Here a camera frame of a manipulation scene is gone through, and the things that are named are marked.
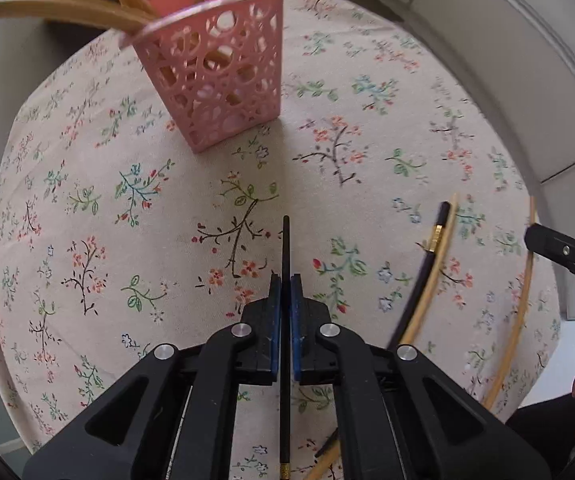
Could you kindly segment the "wooden chopstick beside black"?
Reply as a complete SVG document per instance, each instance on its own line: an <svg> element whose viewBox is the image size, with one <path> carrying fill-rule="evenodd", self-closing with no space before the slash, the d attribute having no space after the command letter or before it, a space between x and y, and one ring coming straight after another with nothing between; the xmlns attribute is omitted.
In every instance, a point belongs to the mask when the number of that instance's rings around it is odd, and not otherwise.
<svg viewBox="0 0 575 480"><path fill-rule="evenodd" d="M458 200L441 203L417 281L384 348L331 321L293 278L294 377L328 382L336 396L335 441L307 474L319 479L340 460L348 479L451 479L463 465L452 436L465 408L455 383L414 345L450 243Z"/></svg>

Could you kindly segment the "pink perforated utensil holder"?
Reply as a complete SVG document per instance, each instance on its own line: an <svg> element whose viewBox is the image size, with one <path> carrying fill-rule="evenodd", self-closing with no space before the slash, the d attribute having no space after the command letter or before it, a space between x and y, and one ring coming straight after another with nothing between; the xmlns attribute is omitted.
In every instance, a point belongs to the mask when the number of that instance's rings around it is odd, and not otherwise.
<svg viewBox="0 0 575 480"><path fill-rule="evenodd" d="M131 47L193 152L281 112L284 0L146 0Z"/></svg>

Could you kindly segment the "black chopstick gold band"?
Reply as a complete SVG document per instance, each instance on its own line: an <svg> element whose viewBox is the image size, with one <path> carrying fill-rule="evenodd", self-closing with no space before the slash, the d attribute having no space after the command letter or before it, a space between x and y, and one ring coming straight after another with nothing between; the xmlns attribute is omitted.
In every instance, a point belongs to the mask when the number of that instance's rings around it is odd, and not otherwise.
<svg viewBox="0 0 575 480"><path fill-rule="evenodd" d="M282 220L281 252L281 342L280 342L280 424L279 424L279 462L280 479L291 478L291 237L289 236L289 217Z"/></svg>

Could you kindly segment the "long wooden chopstick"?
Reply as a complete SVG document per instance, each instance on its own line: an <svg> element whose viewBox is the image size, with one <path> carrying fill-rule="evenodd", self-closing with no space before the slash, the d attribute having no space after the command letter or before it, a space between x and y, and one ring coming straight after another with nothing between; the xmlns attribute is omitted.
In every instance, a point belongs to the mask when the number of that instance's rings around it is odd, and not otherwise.
<svg viewBox="0 0 575 480"><path fill-rule="evenodd" d="M519 305L517 306L516 316L514 318L509 339L507 344L504 346L502 359L499 362L496 376L493 378L493 383L487 391L483 401L484 408L488 411L491 411L495 405L497 396L504 383L505 376L507 376L508 372L511 370L511 365L516 354L516 348L519 344L519 337L521 336L525 316L528 310L530 286L534 272L534 258L534 252L531 249L528 249L524 266L524 281L521 294L519 295Z"/></svg>

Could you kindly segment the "floral tablecloth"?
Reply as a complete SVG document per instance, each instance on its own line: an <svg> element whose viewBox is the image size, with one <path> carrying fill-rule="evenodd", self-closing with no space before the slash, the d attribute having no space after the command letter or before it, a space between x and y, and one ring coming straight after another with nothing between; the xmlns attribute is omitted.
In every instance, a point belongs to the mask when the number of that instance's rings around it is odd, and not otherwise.
<svg viewBox="0 0 575 480"><path fill-rule="evenodd" d="M184 349L269 292L284 234L307 297L388 343L439 205L455 229L417 348L510 417L548 365L552 266L526 276L528 193L461 84L345 0L284 3L279 118L193 153L134 51L92 40L15 114L0 162L0 396L38 453L159 344Z"/></svg>

